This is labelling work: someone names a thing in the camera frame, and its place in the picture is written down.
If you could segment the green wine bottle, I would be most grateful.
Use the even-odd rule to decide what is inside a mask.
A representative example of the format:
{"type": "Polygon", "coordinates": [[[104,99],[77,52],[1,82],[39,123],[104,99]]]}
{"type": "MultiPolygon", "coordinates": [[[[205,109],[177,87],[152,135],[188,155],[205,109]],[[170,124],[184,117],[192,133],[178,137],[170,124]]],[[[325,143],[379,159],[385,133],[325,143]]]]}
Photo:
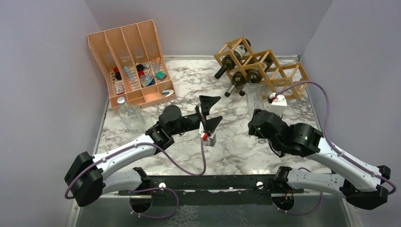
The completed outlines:
{"type": "MultiPolygon", "coordinates": [[[[267,72],[267,70],[271,67],[272,64],[273,64],[273,61],[271,60],[271,58],[267,57],[262,62],[263,71],[267,72]]],[[[263,79],[262,74],[257,69],[246,70],[246,73],[247,73],[246,74],[247,83],[259,84],[263,79]]]]}
{"type": "Polygon", "coordinates": [[[230,97],[235,89],[239,89],[240,96],[244,96],[245,92],[242,89],[246,83],[247,81],[243,74],[240,71],[235,72],[231,78],[231,86],[224,93],[225,97],[230,97]]]}
{"type": "Polygon", "coordinates": [[[214,77],[220,79],[226,72],[234,69],[251,47],[250,41],[245,38],[227,42],[225,46],[215,55],[220,64],[220,69],[214,77]]]}

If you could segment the clear square glass bottle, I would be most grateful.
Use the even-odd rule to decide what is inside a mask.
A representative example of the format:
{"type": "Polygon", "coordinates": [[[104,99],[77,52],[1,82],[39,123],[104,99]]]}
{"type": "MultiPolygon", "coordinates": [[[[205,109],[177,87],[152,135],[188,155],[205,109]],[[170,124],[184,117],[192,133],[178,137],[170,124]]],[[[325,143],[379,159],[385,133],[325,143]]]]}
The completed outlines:
{"type": "Polygon", "coordinates": [[[255,109],[265,109],[262,98],[263,89],[263,85],[260,84],[247,83],[245,85],[245,96],[250,118],[252,118],[255,109]]]}

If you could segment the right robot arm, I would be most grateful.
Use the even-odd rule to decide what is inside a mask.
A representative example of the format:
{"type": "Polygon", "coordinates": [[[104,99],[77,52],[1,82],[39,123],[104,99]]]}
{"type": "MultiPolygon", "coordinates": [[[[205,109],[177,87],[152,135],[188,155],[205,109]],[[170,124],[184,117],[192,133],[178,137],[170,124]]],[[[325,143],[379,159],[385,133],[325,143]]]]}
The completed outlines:
{"type": "Polygon", "coordinates": [[[332,173],[320,174],[281,166],[273,179],[276,191],[325,192],[364,210],[373,210],[388,201],[390,193],[383,183],[391,176],[389,167],[370,165],[336,145],[331,146],[323,133],[309,124],[287,125],[278,115],[255,109],[248,128],[249,135],[267,139],[277,156],[305,157],[332,170],[332,173]]]}

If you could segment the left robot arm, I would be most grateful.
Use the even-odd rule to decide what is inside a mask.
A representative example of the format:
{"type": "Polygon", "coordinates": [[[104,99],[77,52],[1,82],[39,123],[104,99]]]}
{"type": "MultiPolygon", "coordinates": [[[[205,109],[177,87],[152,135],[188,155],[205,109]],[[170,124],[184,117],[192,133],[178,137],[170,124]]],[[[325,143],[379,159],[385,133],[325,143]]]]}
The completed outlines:
{"type": "Polygon", "coordinates": [[[207,117],[220,99],[219,96],[201,95],[195,112],[186,116],[182,115],[178,106],[168,105],[159,115],[157,123],[135,140],[98,155],[80,153],[64,177],[68,186],[64,193],[65,199],[74,199],[80,207],[84,207],[96,201],[102,194],[119,191],[126,185],[131,186],[137,194],[145,193],[149,182],[140,168],[123,173],[119,170],[157,153],[165,154],[166,149],[174,144],[174,135],[198,131],[202,161],[205,162],[204,148],[215,145],[214,131],[223,119],[222,116],[210,119],[207,117]]]}

